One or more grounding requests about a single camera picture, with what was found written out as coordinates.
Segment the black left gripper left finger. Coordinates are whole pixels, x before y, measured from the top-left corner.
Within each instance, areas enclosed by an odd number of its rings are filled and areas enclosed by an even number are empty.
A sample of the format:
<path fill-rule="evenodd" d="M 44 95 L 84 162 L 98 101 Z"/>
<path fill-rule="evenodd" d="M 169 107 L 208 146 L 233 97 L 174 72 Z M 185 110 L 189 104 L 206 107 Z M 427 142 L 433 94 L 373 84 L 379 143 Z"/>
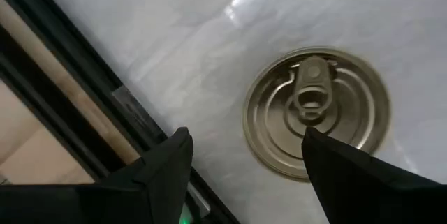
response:
<path fill-rule="evenodd" d="M 192 157 L 192 137 L 181 127 L 98 183 L 2 186 L 1 222 L 178 223 Z"/>

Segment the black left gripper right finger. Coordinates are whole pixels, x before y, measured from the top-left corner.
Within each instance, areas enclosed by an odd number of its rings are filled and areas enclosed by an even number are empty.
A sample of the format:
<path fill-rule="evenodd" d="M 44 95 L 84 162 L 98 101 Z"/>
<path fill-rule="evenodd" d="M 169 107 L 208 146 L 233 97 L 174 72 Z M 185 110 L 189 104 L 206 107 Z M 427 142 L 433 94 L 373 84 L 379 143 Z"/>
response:
<path fill-rule="evenodd" d="M 446 185 L 308 127 L 302 155 L 330 223 L 445 223 Z"/>

